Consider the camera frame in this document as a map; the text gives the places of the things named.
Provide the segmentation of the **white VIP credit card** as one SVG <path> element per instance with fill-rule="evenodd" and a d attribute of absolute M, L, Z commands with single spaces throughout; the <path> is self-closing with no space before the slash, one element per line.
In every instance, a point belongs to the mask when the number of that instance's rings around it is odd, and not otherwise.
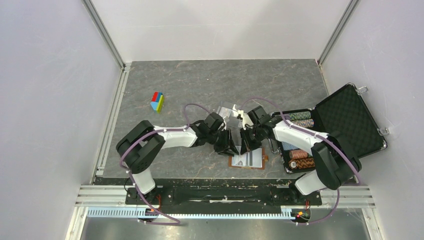
<path fill-rule="evenodd" d="M 248 167 L 249 166 L 248 155 L 243 154 L 243 155 L 235 155 L 231 157 L 230 165 L 232 167 Z"/>

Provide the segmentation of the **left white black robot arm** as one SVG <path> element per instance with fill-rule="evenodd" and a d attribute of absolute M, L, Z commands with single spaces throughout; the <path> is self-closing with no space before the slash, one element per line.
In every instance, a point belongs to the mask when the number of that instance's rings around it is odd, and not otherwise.
<path fill-rule="evenodd" d="M 150 166 L 159 152 L 205 144 L 212 145 L 219 155 L 233 157 L 239 154 L 225 120 L 216 112 L 181 127 L 155 126 L 143 120 L 117 143 L 115 149 L 120 156 L 120 166 L 128 172 L 138 190 L 137 196 L 145 204 L 151 204 L 157 198 L 157 190 Z"/>

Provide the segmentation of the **brown leather card holder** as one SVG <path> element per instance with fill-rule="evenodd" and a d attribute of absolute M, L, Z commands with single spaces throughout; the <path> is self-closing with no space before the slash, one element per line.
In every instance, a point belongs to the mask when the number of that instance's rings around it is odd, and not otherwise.
<path fill-rule="evenodd" d="M 230 156 L 228 166 L 230 168 L 263 170 L 268 156 L 264 148 L 258 148 L 242 155 Z"/>

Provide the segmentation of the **white card with magnetic stripe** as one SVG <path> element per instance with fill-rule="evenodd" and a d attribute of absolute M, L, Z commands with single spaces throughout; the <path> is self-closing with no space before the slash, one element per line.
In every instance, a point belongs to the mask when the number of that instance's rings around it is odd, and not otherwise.
<path fill-rule="evenodd" d="M 248 167 L 261 169 L 263 167 L 263 151 L 262 148 L 250 151 L 247 153 L 248 156 Z"/>

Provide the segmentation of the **clear plastic card sleeve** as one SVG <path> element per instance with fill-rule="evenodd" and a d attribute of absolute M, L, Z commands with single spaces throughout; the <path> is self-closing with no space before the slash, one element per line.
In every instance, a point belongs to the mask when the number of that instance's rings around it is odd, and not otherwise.
<path fill-rule="evenodd" d="M 220 105 L 216 113 L 224 120 L 225 129 L 244 129 L 244 111 L 237 104 L 223 103 Z"/>

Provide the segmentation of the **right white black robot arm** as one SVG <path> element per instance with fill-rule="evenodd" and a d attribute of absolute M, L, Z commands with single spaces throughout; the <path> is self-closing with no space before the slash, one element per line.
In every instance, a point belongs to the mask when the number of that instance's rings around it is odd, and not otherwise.
<path fill-rule="evenodd" d="M 292 123 L 283 114 L 271 116 L 258 106 L 245 113 L 238 110 L 242 120 L 240 154 L 254 151 L 265 139 L 285 142 L 312 155 L 315 169 L 292 183 L 289 199 L 302 204 L 309 194 L 328 188 L 337 190 L 347 180 L 358 177 L 362 165 L 353 148 L 339 133 L 313 131 Z"/>

